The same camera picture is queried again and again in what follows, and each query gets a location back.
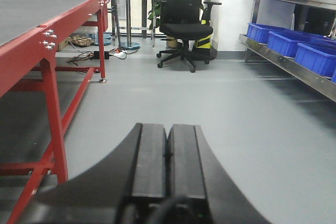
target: blue plastic bin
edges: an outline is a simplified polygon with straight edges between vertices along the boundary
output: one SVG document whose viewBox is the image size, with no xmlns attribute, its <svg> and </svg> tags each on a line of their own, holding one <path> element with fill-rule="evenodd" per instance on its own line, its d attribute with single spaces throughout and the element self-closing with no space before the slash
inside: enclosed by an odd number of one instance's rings
<svg viewBox="0 0 336 224">
<path fill-rule="evenodd" d="M 331 77 L 336 69 L 336 48 L 298 43 L 295 62 L 321 76 Z"/>
<path fill-rule="evenodd" d="M 328 39 L 322 39 L 315 36 L 307 36 L 299 33 L 278 33 L 269 32 L 269 40 L 267 47 L 281 55 L 294 58 L 298 50 L 298 43 L 320 45 L 332 47 L 333 44 Z"/>
<path fill-rule="evenodd" d="M 323 35 L 311 34 L 311 33 L 305 32 L 305 31 L 292 31 L 291 30 L 291 32 L 296 33 L 296 34 L 301 34 L 301 35 L 304 35 L 304 36 L 316 37 L 316 38 L 320 38 L 320 39 L 324 39 L 324 40 L 332 40 L 332 39 L 325 38 L 325 36 L 323 36 Z"/>
<path fill-rule="evenodd" d="M 270 31 L 290 31 L 290 30 L 284 27 L 249 23 L 246 36 L 259 43 L 267 44 Z"/>
<path fill-rule="evenodd" d="M 334 75 L 331 78 L 331 81 L 336 83 L 336 70 L 334 72 Z"/>
</svg>

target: round metal base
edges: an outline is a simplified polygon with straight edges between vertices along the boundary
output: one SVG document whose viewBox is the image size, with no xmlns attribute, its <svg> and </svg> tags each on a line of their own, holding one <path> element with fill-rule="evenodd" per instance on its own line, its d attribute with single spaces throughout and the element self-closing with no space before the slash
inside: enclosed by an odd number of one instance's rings
<svg viewBox="0 0 336 224">
<path fill-rule="evenodd" d="M 107 83 L 107 80 L 106 79 L 100 79 L 99 83 Z"/>
<path fill-rule="evenodd" d="M 136 50 L 140 48 L 140 44 L 136 42 L 131 42 L 131 43 L 122 42 L 120 43 L 120 46 L 122 49 L 126 49 L 126 50 Z"/>
</svg>

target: table foot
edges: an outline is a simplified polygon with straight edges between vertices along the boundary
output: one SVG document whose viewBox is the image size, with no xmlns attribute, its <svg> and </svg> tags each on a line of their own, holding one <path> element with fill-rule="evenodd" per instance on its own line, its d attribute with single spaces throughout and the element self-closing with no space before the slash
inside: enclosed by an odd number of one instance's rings
<svg viewBox="0 0 336 224">
<path fill-rule="evenodd" d="M 99 83 L 107 83 L 107 80 L 104 79 L 104 78 L 101 78 L 101 79 L 99 80 Z"/>
</svg>

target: black office chair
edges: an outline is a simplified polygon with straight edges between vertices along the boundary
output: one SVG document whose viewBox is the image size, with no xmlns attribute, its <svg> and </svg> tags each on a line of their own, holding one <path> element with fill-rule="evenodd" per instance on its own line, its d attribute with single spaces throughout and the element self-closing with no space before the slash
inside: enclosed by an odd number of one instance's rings
<svg viewBox="0 0 336 224">
<path fill-rule="evenodd" d="M 204 2 L 208 5 L 207 19 L 210 20 L 210 12 L 213 5 L 219 5 L 217 2 Z M 198 52 L 189 51 L 189 41 L 205 38 L 213 33 L 209 22 L 200 24 L 199 11 L 201 0 L 161 0 L 161 24 L 160 31 L 164 34 L 182 40 L 182 48 L 178 50 L 162 50 L 156 56 L 161 58 L 162 53 L 170 55 L 161 59 L 157 64 L 159 68 L 163 67 L 163 63 L 181 57 L 193 66 L 191 73 L 196 71 L 194 60 L 202 60 L 205 64 L 209 64 L 214 57 L 211 55 L 203 55 Z"/>
</svg>

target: power strip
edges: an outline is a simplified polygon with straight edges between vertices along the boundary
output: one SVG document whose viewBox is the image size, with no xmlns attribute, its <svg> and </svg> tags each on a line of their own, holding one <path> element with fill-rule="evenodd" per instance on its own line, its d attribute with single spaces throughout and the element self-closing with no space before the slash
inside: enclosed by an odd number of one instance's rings
<svg viewBox="0 0 336 224">
<path fill-rule="evenodd" d="M 122 57 L 122 56 L 124 56 L 124 55 L 125 55 L 124 52 L 115 52 L 115 53 L 113 54 L 113 56 L 116 56 L 116 57 L 118 57 L 118 58 L 120 58 L 120 57 Z"/>
</svg>

